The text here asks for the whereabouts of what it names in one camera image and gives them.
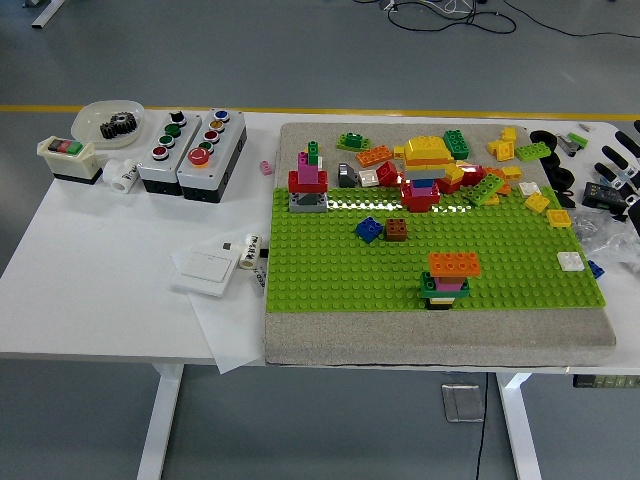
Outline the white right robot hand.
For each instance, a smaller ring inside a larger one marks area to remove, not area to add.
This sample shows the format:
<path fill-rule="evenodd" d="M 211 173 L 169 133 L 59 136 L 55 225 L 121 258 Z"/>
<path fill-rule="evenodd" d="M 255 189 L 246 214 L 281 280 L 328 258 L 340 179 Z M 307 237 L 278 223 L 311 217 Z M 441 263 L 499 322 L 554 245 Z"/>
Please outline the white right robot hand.
<path fill-rule="evenodd" d="M 613 146 L 601 148 L 605 162 L 597 162 L 595 171 L 633 206 L 639 202 L 639 143 L 621 130 L 614 133 Z"/>

